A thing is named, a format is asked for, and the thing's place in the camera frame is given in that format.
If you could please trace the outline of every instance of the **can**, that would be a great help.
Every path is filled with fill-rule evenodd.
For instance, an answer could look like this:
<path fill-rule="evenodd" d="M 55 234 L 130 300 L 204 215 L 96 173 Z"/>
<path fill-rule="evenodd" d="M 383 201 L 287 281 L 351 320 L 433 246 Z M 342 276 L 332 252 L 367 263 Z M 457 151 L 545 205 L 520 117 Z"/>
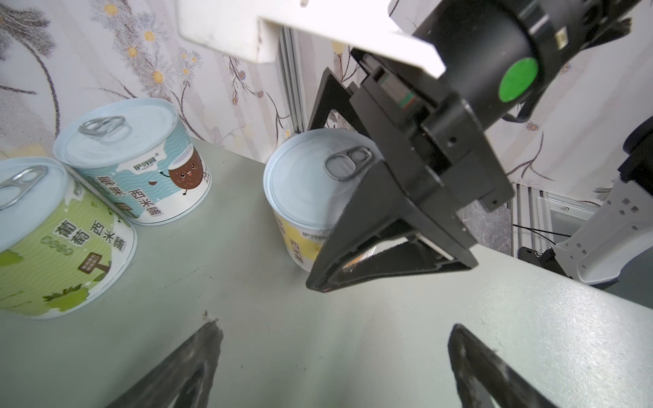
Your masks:
<path fill-rule="evenodd" d="M 34 319 L 76 310 L 122 275 L 136 231 L 47 157 L 0 161 L 0 309 Z"/>
<path fill-rule="evenodd" d="M 305 271 L 310 272 L 365 172 L 380 158 L 371 139 L 347 129 L 304 132 L 272 154 L 263 176 L 265 197 L 288 254 Z"/>
<path fill-rule="evenodd" d="M 212 183 L 177 111 L 163 99 L 128 99 L 87 113 L 61 132 L 54 154 L 139 225 L 183 217 Z"/>

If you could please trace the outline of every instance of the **can lid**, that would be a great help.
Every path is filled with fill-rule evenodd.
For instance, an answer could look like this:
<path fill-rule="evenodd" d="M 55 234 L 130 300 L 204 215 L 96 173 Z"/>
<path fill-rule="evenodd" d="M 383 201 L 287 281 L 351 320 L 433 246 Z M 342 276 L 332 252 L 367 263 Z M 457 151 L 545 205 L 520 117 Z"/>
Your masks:
<path fill-rule="evenodd" d="M 345 160 L 329 160 L 327 168 L 325 161 L 357 146 L 372 151 L 374 161 L 381 158 L 371 139 L 347 129 L 315 129 L 294 136 L 265 166 L 263 189 L 270 205 L 300 227 L 333 228 L 370 166 L 339 181 L 334 174 L 350 174 L 355 166 Z"/>
<path fill-rule="evenodd" d="M 12 178 L 28 168 L 21 178 Z M 38 170 L 44 170 L 39 177 Z M 25 238 L 57 208 L 68 187 L 68 173 L 63 166 L 47 157 L 19 157 L 0 161 L 0 252 Z"/>
<path fill-rule="evenodd" d="M 159 145 L 177 121 L 174 106 L 163 99 L 115 102 L 88 112 L 64 129 L 54 143 L 54 155 L 73 168 L 124 163 Z"/>

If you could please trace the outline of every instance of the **ring pull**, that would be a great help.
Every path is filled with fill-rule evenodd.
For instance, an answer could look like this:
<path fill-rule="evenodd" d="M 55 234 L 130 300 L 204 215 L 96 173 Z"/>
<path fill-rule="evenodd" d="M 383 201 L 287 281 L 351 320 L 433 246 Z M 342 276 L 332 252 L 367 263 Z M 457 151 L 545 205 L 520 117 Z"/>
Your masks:
<path fill-rule="evenodd" d="M 106 118 L 95 118 L 82 123 L 77 130 L 80 133 L 91 136 L 104 136 L 118 126 L 125 123 L 124 116 L 108 116 Z"/>
<path fill-rule="evenodd" d="M 2 204 L 0 206 L 0 211 L 5 208 L 9 208 L 17 203 L 36 183 L 43 178 L 48 172 L 48 168 L 43 165 L 28 167 L 20 173 L 14 175 L 10 179 L 7 179 L 0 183 L 0 189 L 5 187 L 17 187 L 20 189 L 20 192 L 16 197 L 14 197 L 10 202 Z"/>
<path fill-rule="evenodd" d="M 333 168 L 329 168 L 330 163 L 337 158 L 345 159 L 348 165 L 353 167 L 349 174 L 335 174 Z M 327 157 L 322 167 L 325 169 L 326 174 L 333 180 L 347 181 L 355 177 L 364 168 L 366 168 L 374 160 L 374 153 L 365 146 L 356 146 L 355 148 L 339 151 Z"/>

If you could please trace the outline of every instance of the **gray table surface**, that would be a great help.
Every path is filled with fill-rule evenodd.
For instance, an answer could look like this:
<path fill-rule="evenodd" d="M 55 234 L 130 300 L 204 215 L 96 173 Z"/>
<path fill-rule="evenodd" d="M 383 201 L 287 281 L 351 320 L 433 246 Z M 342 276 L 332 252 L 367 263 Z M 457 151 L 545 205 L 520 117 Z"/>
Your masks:
<path fill-rule="evenodd" d="M 3 407 L 103 407 L 204 323 L 224 331 L 210 407 L 456 407 L 465 324 L 562 407 L 650 407 L 653 310 L 490 249 L 470 272 L 305 288 L 263 165 L 196 143 L 214 177 L 179 221 L 137 227 L 129 269 L 69 315 L 0 312 Z"/>

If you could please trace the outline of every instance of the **cable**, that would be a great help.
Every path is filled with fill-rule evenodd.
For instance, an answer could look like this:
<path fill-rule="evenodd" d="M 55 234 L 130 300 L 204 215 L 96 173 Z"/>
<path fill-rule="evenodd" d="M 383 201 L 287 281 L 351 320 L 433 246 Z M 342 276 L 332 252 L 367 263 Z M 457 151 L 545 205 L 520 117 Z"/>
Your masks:
<path fill-rule="evenodd" d="M 551 239 L 549 239 L 548 237 L 546 237 L 546 236 L 540 234 L 538 231 L 546 232 L 546 233 L 548 233 L 548 234 L 560 235 L 560 236 L 567 236 L 567 237 L 571 236 L 571 235 L 567 235 L 567 234 L 559 234 L 559 233 L 557 233 L 557 232 L 552 232 L 552 231 L 544 231 L 544 230 L 538 230 L 538 229 L 536 229 L 536 228 L 524 227 L 523 225 L 517 225 L 517 224 L 513 224 L 513 227 L 523 228 L 523 229 L 525 229 L 525 230 L 529 230 L 529 231 L 531 231 L 531 232 L 534 232 L 534 233 L 536 233 L 537 235 L 539 235 L 540 237 L 542 237 L 542 238 L 544 238 L 545 240 L 547 240 L 547 241 L 549 241 L 550 243 L 552 243 L 553 245 L 556 245 L 556 243 L 553 242 L 553 240 L 551 240 Z"/>
<path fill-rule="evenodd" d="M 538 230 L 537 228 L 524 227 L 523 225 L 517 225 L 517 224 L 513 224 L 513 227 L 519 227 L 519 228 L 523 228 L 525 230 L 531 230 L 531 231 L 534 231 L 534 232 L 535 231 L 546 232 L 547 234 L 553 234 L 553 235 L 560 235 L 560 236 L 566 236 L 566 237 L 571 236 L 571 235 L 567 235 L 567 234 L 560 234 L 558 232 L 553 232 L 553 231 Z"/>
<path fill-rule="evenodd" d="M 549 242 L 552 243 L 553 245 L 556 245 L 556 243 L 553 242 L 553 240 L 548 239 L 548 238 L 545 237 L 544 235 L 540 234 L 538 231 L 531 231 L 531 232 L 536 233 L 537 235 L 539 235 L 540 237 L 542 237 L 542 238 L 544 238 L 545 240 L 549 241 Z"/>

